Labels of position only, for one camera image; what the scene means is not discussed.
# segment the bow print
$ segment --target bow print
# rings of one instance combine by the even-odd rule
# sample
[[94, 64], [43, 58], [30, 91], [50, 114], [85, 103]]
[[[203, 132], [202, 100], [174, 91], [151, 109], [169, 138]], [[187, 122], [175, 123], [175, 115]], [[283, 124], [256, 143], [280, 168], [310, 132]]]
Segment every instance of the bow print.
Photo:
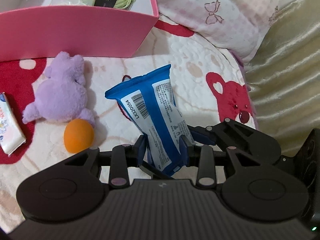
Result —
[[224, 19], [221, 16], [216, 15], [215, 13], [219, 10], [220, 2], [217, 0], [216, 2], [206, 3], [204, 8], [209, 12], [209, 16], [205, 20], [206, 24], [212, 24], [216, 22], [222, 23]]

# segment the orange sponge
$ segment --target orange sponge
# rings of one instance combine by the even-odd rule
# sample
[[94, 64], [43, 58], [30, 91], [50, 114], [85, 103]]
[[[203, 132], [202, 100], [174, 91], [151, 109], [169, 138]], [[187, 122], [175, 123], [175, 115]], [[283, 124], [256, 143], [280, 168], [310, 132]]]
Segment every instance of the orange sponge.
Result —
[[70, 153], [78, 153], [89, 148], [94, 139], [94, 131], [86, 120], [74, 119], [67, 124], [63, 135], [64, 146]]

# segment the barcode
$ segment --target barcode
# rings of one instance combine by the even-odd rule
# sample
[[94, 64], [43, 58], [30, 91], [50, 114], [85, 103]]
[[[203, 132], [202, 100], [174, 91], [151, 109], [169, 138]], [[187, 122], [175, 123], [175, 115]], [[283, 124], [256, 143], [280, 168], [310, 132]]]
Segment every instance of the barcode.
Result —
[[132, 98], [133, 103], [136, 105], [136, 107], [138, 108], [138, 111], [140, 112], [140, 114], [142, 115], [143, 119], [146, 119], [149, 116], [146, 104], [143, 100], [142, 94], [137, 94], [134, 95]]

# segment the red bear print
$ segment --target red bear print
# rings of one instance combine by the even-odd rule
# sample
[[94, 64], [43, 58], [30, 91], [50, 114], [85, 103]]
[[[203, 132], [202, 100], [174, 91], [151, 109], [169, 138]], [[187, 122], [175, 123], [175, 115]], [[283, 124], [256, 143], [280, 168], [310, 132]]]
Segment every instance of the red bear print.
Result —
[[22, 69], [20, 61], [0, 63], [1, 82], [0, 92], [5, 92], [13, 114], [21, 127], [27, 142], [15, 150], [10, 157], [0, 148], [0, 164], [16, 163], [29, 148], [35, 131], [35, 122], [22, 123], [22, 111], [26, 105], [35, 100], [32, 84], [43, 73], [47, 63], [46, 58], [35, 59], [36, 66], [33, 69]]
[[[217, 99], [220, 122], [225, 118], [231, 118], [245, 124], [252, 116], [252, 109], [245, 85], [241, 86], [237, 82], [225, 82], [223, 78], [214, 72], [206, 75], [206, 81], [213, 95]], [[214, 84], [220, 83], [222, 91], [217, 91]]]

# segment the purple plush toy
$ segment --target purple plush toy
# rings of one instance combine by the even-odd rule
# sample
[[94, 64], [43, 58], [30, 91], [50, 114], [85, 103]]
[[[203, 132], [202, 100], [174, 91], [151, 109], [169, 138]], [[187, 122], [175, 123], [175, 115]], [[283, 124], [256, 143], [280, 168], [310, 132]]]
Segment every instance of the purple plush toy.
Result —
[[44, 70], [48, 78], [35, 93], [35, 101], [23, 111], [23, 123], [44, 117], [49, 121], [68, 122], [75, 118], [95, 126], [92, 112], [85, 108], [87, 91], [84, 87], [84, 59], [60, 52]]

